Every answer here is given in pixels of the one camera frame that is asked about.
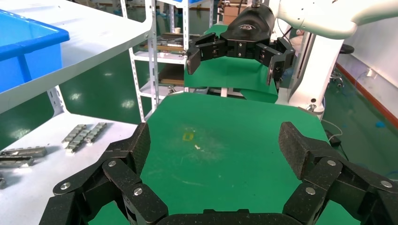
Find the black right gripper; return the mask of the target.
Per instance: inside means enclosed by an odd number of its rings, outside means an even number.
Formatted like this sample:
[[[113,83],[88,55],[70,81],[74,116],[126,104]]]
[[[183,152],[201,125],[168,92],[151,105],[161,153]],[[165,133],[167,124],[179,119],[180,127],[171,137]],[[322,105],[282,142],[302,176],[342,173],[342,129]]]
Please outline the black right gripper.
[[[227,56],[255,59],[268,68],[267,85],[279,82],[283,72],[293,65],[295,49],[283,37],[269,46],[274,24],[275,17],[268,6],[247,7],[228,25],[221,39],[211,32],[189,43],[187,73],[194,74],[202,61]]]

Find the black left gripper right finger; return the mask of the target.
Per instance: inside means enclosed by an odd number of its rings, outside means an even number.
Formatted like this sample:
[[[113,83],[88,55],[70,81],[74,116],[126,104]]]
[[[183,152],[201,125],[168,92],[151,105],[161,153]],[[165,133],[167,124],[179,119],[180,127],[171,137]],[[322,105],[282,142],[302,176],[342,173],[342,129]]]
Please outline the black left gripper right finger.
[[[349,162],[327,142],[306,137],[291,122],[280,126],[280,150],[301,181],[283,214],[314,225],[329,202],[340,204],[363,225],[398,222],[398,186],[390,179]]]

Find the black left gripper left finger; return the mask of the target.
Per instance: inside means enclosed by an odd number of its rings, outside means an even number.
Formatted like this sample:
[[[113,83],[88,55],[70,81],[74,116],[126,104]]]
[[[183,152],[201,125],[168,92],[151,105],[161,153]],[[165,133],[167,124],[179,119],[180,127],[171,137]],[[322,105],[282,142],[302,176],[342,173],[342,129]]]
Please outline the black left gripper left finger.
[[[40,224],[86,225],[111,202],[131,225],[160,222],[168,208],[140,177],[150,145],[147,123],[131,137],[110,143],[95,163],[54,186]]]

